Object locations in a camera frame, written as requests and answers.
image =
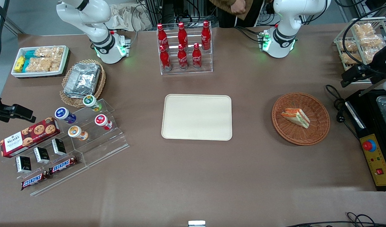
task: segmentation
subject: brown tabletop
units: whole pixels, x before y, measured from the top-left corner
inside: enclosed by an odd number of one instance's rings
[[[303,26],[283,59],[259,51],[234,29],[214,29],[214,72],[163,78],[155,32],[141,32],[130,57],[104,64],[102,98],[130,148],[38,197],[20,191],[14,167],[0,157],[0,226],[286,226],[345,220],[365,213],[386,223],[386,192],[376,192],[359,141],[336,122],[331,84],[347,97],[361,86],[340,87],[343,66],[331,43],[344,24]],[[69,65],[96,59],[85,35],[20,36],[20,46],[67,45]],[[44,119],[63,106],[62,78],[10,76],[3,103],[18,103]],[[288,92],[305,92],[327,108],[326,139],[302,147],[275,131],[271,109]],[[230,141],[167,140],[161,136],[166,95],[228,95]],[[0,122],[0,140],[30,124]]]

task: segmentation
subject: white tray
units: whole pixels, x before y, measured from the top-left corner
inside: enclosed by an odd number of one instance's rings
[[[58,71],[51,71],[51,72],[34,72],[34,73],[17,73],[14,71],[14,67],[16,62],[18,61],[20,56],[24,56],[26,51],[28,50],[36,50],[39,47],[49,47],[53,48],[54,46],[34,46],[34,47],[23,47],[18,50],[17,57],[15,58],[15,62],[12,66],[11,74],[15,76],[16,78],[32,78],[32,77],[45,77],[45,76],[55,76],[60,75],[63,73],[64,68],[66,67],[66,59],[68,57],[68,47],[66,46],[59,46],[64,48],[63,57],[61,58],[60,67]]]
[[[232,138],[232,100],[227,95],[165,97],[162,137],[218,140]]]

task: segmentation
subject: wicker basket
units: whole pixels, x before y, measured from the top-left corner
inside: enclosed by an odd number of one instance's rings
[[[311,121],[309,128],[303,128],[283,118],[281,113],[285,108],[301,108]],[[326,137],[330,129],[330,117],[323,104],[315,97],[300,92],[281,96],[273,106],[272,119],[277,132],[297,145],[317,144]]]
[[[105,81],[106,81],[106,73],[105,73],[105,70],[103,69],[103,66],[101,63],[95,61],[95,60],[82,60],[78,63],[86,63],[86,64],[89,64],[89,63],[94,63],[94,64],[97,64],[101,67],[101,73],[99,74],[99,81],[98,81],[98,84],[96,85],[96,90],[95,90],[95,98],[98,99],[98,97],[100,96],[100,94],[102,93],[102,90],[103,90],[103,86],[105,86]],[[66,86],[66,83],[68,81],[68,77],[69,75],[71,74],[71,71],[73,69],[74,66],[71,67],[70,70],[68,70],[68,72],[66,73],[66,76],[64,77],[63,79],[63,82],[61,83],[63,85],[63,88]],[[61,99],[63,100],[63,102],[65,104],[68,104],[70,106],[74,106],[74,107],[77,107],[77,108],[81,108],[81,107],[84,107],[85,105],[83,104],[82,102],[82,99],[75,99],[75,98],[70,98],[68,96],[65,95],[64,91],[60,91],[60,97]]]

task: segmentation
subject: cookie box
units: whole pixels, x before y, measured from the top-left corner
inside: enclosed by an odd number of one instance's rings
[[[26,151],[59,133],[60,128],[57,120],[53,117],[46,118],[29,128],[25,128],[22,131],[1,140],[1,155],[3,157],[12,158],[20,152]]]
[[[23,48],[20,48],[18,50],[17,57],[15,58],[14,66],[12,67],[12,70],[11,70],[11,74],[13,76],[15,76],[16,78],[19,78],[19,79],[25,79],[25,78],[40,78],[40,77],[52,77],[52,76],[63,76],[63,75],[65,75],[65,73],[63,74],[63,71],[64,71],[64,69],[66,69],[66,65],[68,63],[67,57],[69,55],[69,49],[66,46],[58,46],[58,47],[63,47],[64,48],[63,57],[61,58],[60,67],[59,67],[58,71],[31,72],[31,73],[26,73],[26,72],[25,73],[18,73],[18,72],[15,72],[15,70],[14,70],[15,63],[19,60],[19,58],[21,56],[24,56],[25,53],[28,50],[37,50],[37,48],[39,48],[39,47],[53,48],[55,46],[35,46],[35,47],[23,47]]]

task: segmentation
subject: red label bottle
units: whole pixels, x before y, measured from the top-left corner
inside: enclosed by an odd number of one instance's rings
[[[165,47],[165,50],[168,51],[169,50],[169,43],[167,41],[167,35],[164,31],[164,28],[162,27],[162,24],[158,24],[157,25],[157,29],[158,29],[158,41],[159,41],[159,44],[164,46]]]
[[[201,47],[203,50],[209,50],[211,48],[211,32],[209,29],[208,20],[203,22],[203,30],[201,32]]]
[[[164,47],[164,45],[159,46],[159,50],[161,51],[159,57],[162,62],[162,67],[165,71],[171,71],[172,64],[170,63],[169,54],[166,52],[166,48]]]
[[[187,54],[184,51],[184,48],[181,44],[178,46],[179,52],[177,53],[177,58],[179,60],[179,67],[181,70],[187,69]]]
[[[199,44],[194,43],[193,50],[193,67],[194,69],[201,69],[201,51],[199,49]]]
[[[179,33],[177,34],[177,37],[179,39],[179,44],[183,46],[183,49],[187,51],[188,44],[187,44],[187,32],[184,30],[184,23],[179,22]]]

